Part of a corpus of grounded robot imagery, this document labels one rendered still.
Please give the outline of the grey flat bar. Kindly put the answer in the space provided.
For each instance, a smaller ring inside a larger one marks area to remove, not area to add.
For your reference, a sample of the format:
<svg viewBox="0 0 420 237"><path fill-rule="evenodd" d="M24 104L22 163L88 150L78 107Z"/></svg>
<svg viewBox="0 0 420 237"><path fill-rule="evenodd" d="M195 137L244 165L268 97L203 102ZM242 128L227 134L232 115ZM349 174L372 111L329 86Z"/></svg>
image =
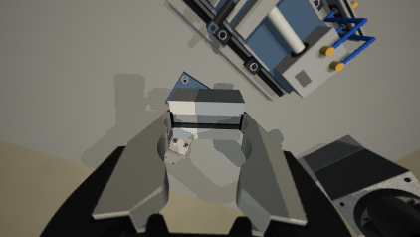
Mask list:
<svg viewBox="0 0 420 237"><path fill-rule="evenodd" d="M220 2L220 0L213 0L212 3L210 4L212 6L212 8L214 9L218 3Z"/></svg>

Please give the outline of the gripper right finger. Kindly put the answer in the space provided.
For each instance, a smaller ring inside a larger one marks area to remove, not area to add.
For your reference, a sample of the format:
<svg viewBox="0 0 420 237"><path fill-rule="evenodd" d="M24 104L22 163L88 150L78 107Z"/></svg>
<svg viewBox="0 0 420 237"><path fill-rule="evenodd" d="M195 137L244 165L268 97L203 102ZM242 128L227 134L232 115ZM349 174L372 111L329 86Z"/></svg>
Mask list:
<svg viewBox="0 0 420 237"><path fill-rule="evenodd" d="M236 204L261 237L352 237L309 174L246 112ZM245 134L244 134L245 131Z"/></svg>

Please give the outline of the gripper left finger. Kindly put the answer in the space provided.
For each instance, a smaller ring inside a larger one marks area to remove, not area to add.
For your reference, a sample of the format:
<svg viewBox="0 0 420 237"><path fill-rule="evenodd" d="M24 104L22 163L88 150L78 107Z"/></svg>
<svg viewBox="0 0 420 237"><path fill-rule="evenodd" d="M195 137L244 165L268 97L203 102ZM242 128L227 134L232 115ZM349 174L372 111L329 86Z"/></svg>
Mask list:
<svg viewBox="0 0 420 237"><path fill-rule="evenodd" d="M39 237L123 237L144 232L169 199L164 155L170 110L119 146L61 205Z"/></svg>

